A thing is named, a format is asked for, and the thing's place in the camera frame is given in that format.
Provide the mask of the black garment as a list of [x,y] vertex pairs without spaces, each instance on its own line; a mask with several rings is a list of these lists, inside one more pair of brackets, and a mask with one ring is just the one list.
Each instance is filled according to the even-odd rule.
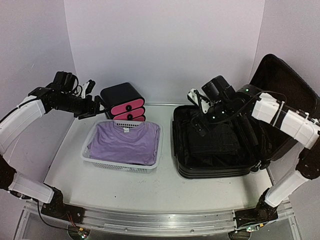
[[232,127],[221,124],[209,129],[204,136],[196,132],[195,128],[189,124],[186,130],[189,152],[191,155],[242,155],[238,137]]

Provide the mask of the black ribbed hard-shell suitcase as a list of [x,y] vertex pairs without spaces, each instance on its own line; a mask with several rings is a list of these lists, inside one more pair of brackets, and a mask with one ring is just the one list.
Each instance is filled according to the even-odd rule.
[[173,112],[178,173],[231,178],[267,168],[320,132],[320,98],[282,59],[265,55],[250,83],[235,90],[219,75]]

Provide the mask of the black pink three-drawer organizer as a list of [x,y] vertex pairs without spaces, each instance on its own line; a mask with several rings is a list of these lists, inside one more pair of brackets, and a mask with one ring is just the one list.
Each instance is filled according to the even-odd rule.
[[100,97],[106,109],[105,115],[110,120],[144,122],[145,99],[129,82],[104,88]]

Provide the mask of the purple cloth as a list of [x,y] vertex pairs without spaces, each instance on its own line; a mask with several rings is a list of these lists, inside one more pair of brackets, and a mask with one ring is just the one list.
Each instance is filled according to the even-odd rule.
[[157,124],[142,122],[128,128],[106,121],[97,124],[95,129],[87,146],[91,159],[142,166],[156,163],[161,132]]

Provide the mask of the white perforated plastic basket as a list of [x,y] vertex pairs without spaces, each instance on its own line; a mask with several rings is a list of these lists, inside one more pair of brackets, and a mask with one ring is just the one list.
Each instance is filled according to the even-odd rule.
[[96,134],[96,125],[103,122],[110,122],[114,121],[117,125],[121,127],[127,127],[127,128],[134,128],[141,124],[142,122],[149,122],[149,121],[127,121],[127,120],[100,120],[93,124],[91,127],[81,149],[80,157],[83,161],[87,163],[91,163],[94,166],[98,168],[103,169],[110,169],[110,170],[119,170],[119,171],[125,171],[125,172],[133,172],[133,173],[143,173],[148,174],[155,170],[160,162],[161,158],[161,150],[162,150],[162,142],[163,142],[163,128],[160,124],[157,124],[160,127],[160,135],[159,135],[159,142],[157,147],[157,158],[154,165],[135,165],[135,164],[124,164],[124,163],[118,163],[118,162],[112,162],[112,161],[106,161],[106,160],[99,160],[99,159],[93,159],[89,156],[89,150],[88,150],[88,144],[92,141],[94,135]]

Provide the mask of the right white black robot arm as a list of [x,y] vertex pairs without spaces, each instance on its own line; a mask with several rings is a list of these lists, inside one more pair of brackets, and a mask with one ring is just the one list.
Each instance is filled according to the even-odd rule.
[[192,119],[192,124],[201,136],[211,125],[248,115],[279,129],[303,146],[297,165],[264,191],[256,207],[234,213],[238,231],[250,232],[277,220],[280,203],[301,185],[320,176],[320,122],[307,112],[287,106],[286,99],[276,99],[274,91],[262,90],[251,84],[234,90],[221,75],[201,89],[204,95],[195,88],[187,94],[187,99],[198,106],[199,114]]

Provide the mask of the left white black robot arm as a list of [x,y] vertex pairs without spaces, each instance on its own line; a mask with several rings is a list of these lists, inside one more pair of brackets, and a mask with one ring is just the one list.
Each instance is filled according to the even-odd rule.
[[[101,98],[91,95],[95,84],[89,80],[80,85],[71,72],[58,71],[47,86],[32,90],[0,120],[0,154],[4,155],[24,130],[51,110],[72,113],[79,120],[101,114]],[[45,216],[76,224],[83,221],[84,208],[64,203],[59,189],[28,178],[3,157],[0,159],[0,188],[17,198],[42,203],[40,212]]]

